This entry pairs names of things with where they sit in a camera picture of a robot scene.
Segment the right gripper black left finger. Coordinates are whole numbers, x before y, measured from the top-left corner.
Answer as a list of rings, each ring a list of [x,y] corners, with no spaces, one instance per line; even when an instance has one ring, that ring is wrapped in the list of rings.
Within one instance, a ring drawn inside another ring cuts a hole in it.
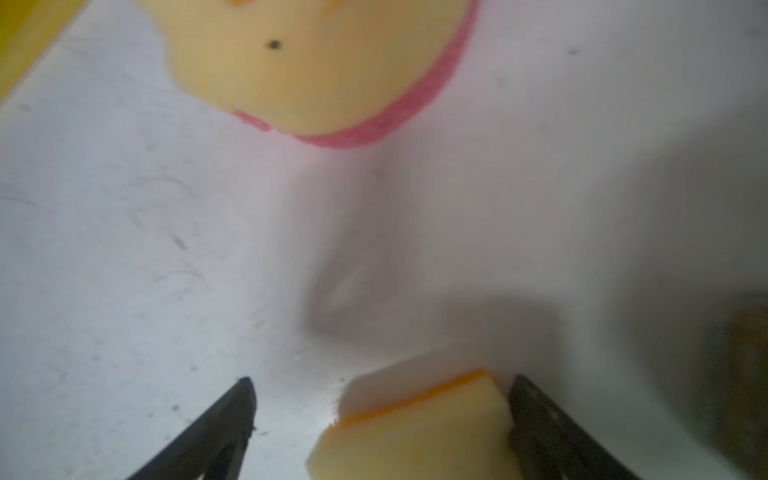
[[[255,432],[256,411],[257,396],[252,380],[238,379],[129,479],[238,479],[249,440]]]

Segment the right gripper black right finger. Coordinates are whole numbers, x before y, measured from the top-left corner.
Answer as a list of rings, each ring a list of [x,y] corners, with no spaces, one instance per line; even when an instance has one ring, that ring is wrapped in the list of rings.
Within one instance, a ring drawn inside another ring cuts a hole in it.
[[[638,480],[528,377],[515,377],[508,404],[525,479]]]

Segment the pale yellow sponge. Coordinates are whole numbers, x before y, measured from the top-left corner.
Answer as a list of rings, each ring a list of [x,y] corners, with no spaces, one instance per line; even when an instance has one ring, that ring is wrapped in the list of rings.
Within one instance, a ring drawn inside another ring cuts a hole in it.
[[[312,479],[519,479],[512,415],[476,369],[395,404],[339,417],[305,462]]]

